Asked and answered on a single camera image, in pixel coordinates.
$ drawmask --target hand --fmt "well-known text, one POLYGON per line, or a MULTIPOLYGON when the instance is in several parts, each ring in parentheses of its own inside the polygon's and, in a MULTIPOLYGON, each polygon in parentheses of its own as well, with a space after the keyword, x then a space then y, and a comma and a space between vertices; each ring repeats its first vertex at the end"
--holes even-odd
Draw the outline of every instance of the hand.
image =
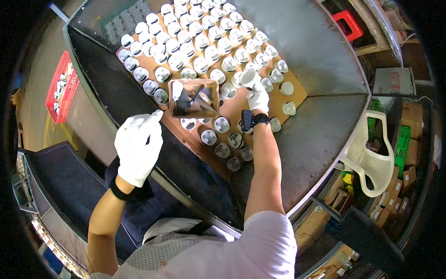
POLYGON ((159 123, 162 116, 163 111, 157 110, 152 115, 129 117, 116 133, 118 175, 131 185, 141 188, 158 160, 163 145, 159 123))
POLYGON ((248 102, 249 109, 252 111, 255 109, 259 109, 263 112, 269 111, 269 95, 260 83, 254 85, 254 96, 248 102))

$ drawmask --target red plastic basket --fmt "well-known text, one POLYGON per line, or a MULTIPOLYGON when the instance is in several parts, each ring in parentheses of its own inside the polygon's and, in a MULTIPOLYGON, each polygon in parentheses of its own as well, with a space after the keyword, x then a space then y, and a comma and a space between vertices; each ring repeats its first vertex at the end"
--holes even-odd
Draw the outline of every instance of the red plastic basket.
POLYGON ((55 124, 60 124, 66 121, 68 113, 70 112, 71 101, 73 100, 74 94, 76 93, 76 89, 79 85, 78 75, 76 74, 76 71, 73 71, 70 79, 67 81, 66 90, 63 94, 62 100, 59 102, 59 114, 57 114, 54 110, 54 103, 56 101, 54 98, 54 92, 57 90, 57 82, 60 79, 60 75, 65 74, 70 61, 70 55, 68 54, 68 51, 65 51, 60 58, 59 65, 57 66, 53 80, 50 84, 48 96, 46 97, 46 109, 48 110, 48 113, 55 124))

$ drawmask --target worker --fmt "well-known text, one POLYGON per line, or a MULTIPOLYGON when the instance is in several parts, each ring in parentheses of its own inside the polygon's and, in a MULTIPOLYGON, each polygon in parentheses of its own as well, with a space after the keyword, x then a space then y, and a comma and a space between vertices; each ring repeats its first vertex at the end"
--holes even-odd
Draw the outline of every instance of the worker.
POLYGON ((163 144, 161 110, 130 117, 116 134, 120 166, 115 183, 90 218, 87 259, 91 278, 294 278, 297 245, 282 207, 281 160, 268 123, 269 96, 262 86, 256 86, 254 92, 250 110, 266 121, 254 126, 255 172, 240 239, 229 242, 215 227, 195 234, 200 220, 161 219, 147 231, 142 246, 118 266, 114 237, 125 201, 135 187, 142 187, 163 144))

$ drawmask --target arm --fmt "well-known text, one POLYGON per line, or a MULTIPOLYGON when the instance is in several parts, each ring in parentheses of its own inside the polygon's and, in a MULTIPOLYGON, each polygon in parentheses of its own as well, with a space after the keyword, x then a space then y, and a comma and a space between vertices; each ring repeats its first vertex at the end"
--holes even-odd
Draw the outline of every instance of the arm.
MULTIPOLYGON (((254 115, 268 115, 269 96, 261 86, 249 100, 254 115)), ((253 134, 254 177, 251 182, 248 202, 245 209, 246 220, 257 212, 275 211, 285 215, 282 207, 281 179, 282 167, 276 139, 270 124, 257 124, 253 134)))
MULTIPOLYGON (((116 186, 124 194, 130 194, 135 186, 119 175, 116 186)), ((113 275, 118 270, 115 250, 115 235, 121 224, 125 202, 108 189, 99 200, 90 218, 88 227, 87 260, 89 271, 113 275)))
MULTIPOLYGON (((119 128, 115 148, 120 158, 116 186, 124 194, 142 187, 158 160, 163 144, 161 110, 152 115, 128 118, 119 128)), ((114 275, 118 270, 115 235, 121 223, 125 201, 108 189, 99 200, 90 218, 88 228, 87 259, 89 272, 114 275)))

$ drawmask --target floor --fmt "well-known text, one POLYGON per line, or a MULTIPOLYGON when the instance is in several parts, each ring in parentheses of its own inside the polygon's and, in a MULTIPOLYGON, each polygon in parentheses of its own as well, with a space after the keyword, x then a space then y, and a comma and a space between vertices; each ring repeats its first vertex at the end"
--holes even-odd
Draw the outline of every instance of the floor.
MULTIPOLYGON (((71 0, 63 11, 71 16, 82 3, 83 0, 71 0)), ((108 165, 116 157, 113 144, 115 131, 104 125, 81 85, 72 101, 67 122, 55 124, 45 107, 54 71, 63 52, 68 50, 62 34, 64 24, 60 18, 48 14, 41 23, 44 33, 36 31, 33 34, 18 96, 17 119, 23 127, 24 147, 39 151, 69 141, 82 157, 85 158, 87 151, 92 150, 102 163, 108 165)))
MULTIPOLYGON (((71 0, 63 10, 71 15, 82 2, 83 0, 71 0)), ((38 151, 69 141, 77 151, 85 154, 87 150, 73 128, 67 123, 55 125, 45 107, 54 71, 62 53, 67 50, 62 36, 64 24, 56 17, 43 34, 25 77, 25 90, 21 96, 17 117, 23 126, 23 142, 26 149, 38 151)))

